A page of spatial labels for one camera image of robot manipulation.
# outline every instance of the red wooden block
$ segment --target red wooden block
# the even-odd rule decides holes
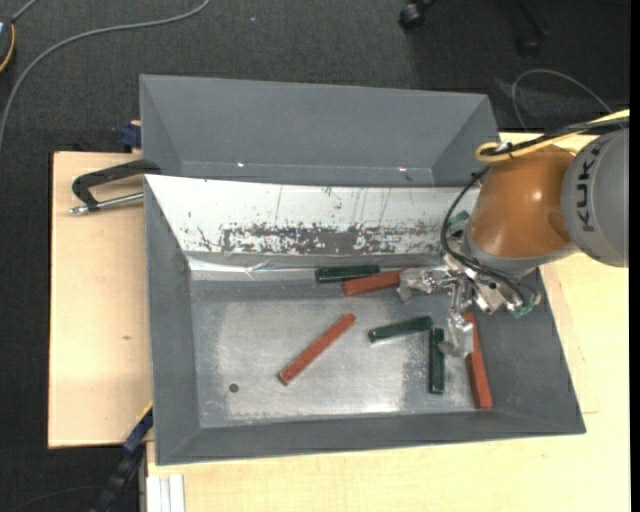
[[[309,348],[307,348],[302,354],[300,354],[294,361],[289,364],[280,374],[278,379],[285,386],[289,385],[302,370],[311,364],[311,362],[318,357],[329,345],[342,336],[349,327],[351,327],[356,321],[356,317],[353,313],[349,312],[344,315],[340,320],[333,324],[329,329],[314,341]]]
[[[493,407],[493,399],[491,398],[487,369],[484,366],[484,358],[480,349],[480,337],[478,336],[476,320],[473,313],[467,312],[463,316],[465,320],[473,324],[473,352],[467,355],[466,358],[473,402],[476,409],[489,409]]]
[[[362,293],[384,290],[385,288],[397,288],[400,286],[400,273],[403,270],[392,270],[372,276],[350,279],[342,283],[342,293],[347,297],[351,297]]]

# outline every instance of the wooden table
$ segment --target wooden table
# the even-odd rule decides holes
[[[120,443],[151,399],[142,208],[68,214],[76,176],[136,158],[54,157],[51,448]],[[150,442],[147,473],[183,474],[189,512],[626,510],[628,271],[575,255],[542,272],[587,434],[163,467]]]

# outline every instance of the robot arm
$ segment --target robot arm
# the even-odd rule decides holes
[[[398,293],[451,291],[447,341],[453,355],[472,351],[462,313],[473,303],[493,313],[506,307],[527,314],[540,295],[523,278],[538,265],[584,251],[592,258],[627,266],[629,129],[589,143],[575,157],[553,145],[494,161],[462,191],[482,182],[470,216],[449,209],[441,232],[444,264],[410,269]]]

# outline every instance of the floor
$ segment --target floor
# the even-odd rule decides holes
[[[0,14],[25,1],[0,0]],[[139,116],[140,73],[480,92],[502,130],[550,129],[594,118],[603,103],[629,105],[630,0],[533,0],[549,36],[528,60],[515,50],[510,1],[439,0],[423,26],[404,32],[403,0],[213,0],[189,20],[88,38],[37,65],[0,153],[0,511],[87,510],[119,460],[116,447],[47,450],[50,152],[124,151],[119,131]],[[0,108],[56,42],[197,5],[35,3],[17,23]],[[547,71],[523,75],[535,69]],[[136,510],[136,492],[115,510]]]

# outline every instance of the green wooden block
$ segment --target green wooden block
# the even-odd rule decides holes
[[[323,267],[316,270],[317,283],[337,283],[379,274],[378,265],[351,265],[348,267]]]
[[[406,336],[415,332],[425,332],[433,327],[433,322],[429,316],[420,316],[411,320],[404,320],[395,324],[384,325],[371,329],[368,333],[371,343],[397,336]]]
[[[444,340],[444,330],[432,329],[429,335],[429,393],[444,393],[444,354],[438,344]]]

